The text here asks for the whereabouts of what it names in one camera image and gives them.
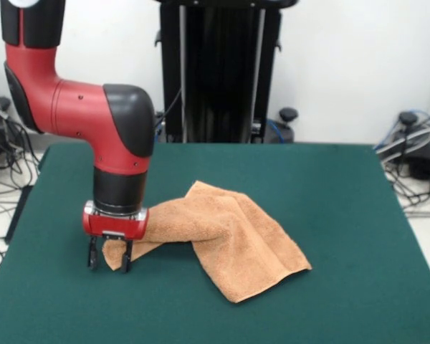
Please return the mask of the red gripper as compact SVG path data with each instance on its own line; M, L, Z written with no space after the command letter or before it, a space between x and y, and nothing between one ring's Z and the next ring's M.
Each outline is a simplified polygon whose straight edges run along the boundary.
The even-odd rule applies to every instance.
M119 237L125 241L125 252L122 255L120 271L130 271L133 240L142 239L149 219L149 210L142 208L131 215L113 216L100 212L92 200L85 203L82 214L82 225L85 233L90 235L87 267L94 271L98 266L97 237Z

